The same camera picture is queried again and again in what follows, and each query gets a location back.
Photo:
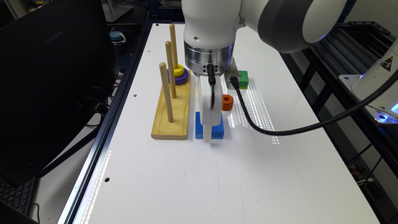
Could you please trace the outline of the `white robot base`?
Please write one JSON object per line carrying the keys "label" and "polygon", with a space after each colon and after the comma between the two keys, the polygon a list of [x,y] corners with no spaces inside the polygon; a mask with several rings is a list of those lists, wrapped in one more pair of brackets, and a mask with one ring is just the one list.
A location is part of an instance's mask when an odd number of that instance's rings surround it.
{"label": "white robot base", "polygon": [[[374,93],[397,71],[397,42],[362,75],[340,75],[340,81],[359,101]],[[397,83],[366,105],[377,124],[397,124]]]}

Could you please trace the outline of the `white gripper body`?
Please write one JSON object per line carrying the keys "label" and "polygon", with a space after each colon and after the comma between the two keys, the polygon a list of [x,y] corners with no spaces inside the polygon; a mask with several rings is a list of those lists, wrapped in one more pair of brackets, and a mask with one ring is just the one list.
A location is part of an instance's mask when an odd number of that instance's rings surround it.
{"label": "white gripper body", "polygon": [[215,79],[216,84],[214,94],[212,94],[208,76],[200,75],[198,78],[200,121],[203,126],[217,126],[221,123],[222,88],[220,76],[215,75]]}

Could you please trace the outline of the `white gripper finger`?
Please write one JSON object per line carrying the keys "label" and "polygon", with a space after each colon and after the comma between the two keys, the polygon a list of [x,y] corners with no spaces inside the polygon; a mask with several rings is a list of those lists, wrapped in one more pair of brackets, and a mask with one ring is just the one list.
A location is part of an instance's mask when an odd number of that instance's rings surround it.
{"label": "white gripper finger", "polygon": [[203,127],[203,141],[205,143],[211,142],[211,132],[212,132],[212,126],[204,126]]}

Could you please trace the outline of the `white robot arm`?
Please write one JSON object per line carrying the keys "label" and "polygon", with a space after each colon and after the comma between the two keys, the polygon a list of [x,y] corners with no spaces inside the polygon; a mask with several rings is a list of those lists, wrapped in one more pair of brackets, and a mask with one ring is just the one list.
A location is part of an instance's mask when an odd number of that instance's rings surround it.
{"label": "white robot arm", "polygon": [[236,32],[255,31],[283,54],[306,49],[331,31],[346,0],[183,0],[185,63],[198,78],[203,140],[221,123],[220,77],[232,78]]}

